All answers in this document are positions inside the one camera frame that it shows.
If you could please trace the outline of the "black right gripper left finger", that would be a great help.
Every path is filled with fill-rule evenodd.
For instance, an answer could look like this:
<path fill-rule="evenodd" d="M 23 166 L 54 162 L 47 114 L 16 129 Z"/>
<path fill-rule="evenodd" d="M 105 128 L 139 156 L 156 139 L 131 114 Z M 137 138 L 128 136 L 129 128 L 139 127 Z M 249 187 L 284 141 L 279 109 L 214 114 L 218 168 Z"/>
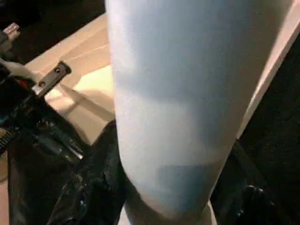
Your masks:
<path fill-rule="evenodd" d="M 47 224 L 116 225 L 126 199 L 116 121 L 110 121 L 63 186 Z"/>

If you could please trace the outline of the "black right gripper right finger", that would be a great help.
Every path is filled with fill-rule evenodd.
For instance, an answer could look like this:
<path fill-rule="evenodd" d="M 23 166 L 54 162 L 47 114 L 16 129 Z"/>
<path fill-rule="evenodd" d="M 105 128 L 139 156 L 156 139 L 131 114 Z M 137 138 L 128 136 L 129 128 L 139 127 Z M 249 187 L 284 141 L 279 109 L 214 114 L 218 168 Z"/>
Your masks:
<path fill-rule="evenodd" d="M 218 225 L 298 225 L 236 141 L 210 198 Z"/>

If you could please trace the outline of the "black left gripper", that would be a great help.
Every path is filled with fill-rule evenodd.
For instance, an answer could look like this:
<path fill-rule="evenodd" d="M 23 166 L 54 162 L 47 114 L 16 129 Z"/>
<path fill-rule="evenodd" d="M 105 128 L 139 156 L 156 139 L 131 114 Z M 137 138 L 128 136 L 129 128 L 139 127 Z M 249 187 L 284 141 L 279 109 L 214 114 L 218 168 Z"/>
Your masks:
<path fill-rule="evenodd" d="M 0 151 L 8 150 L 18 135 L 26 133 L 47 150 L 68 162 L 78 162 L 84 155 L 84 143 L 73 126 L 45 100 L 71 68 L 60 61 L 39 81 L 25 66 L 0 62 Z"/>

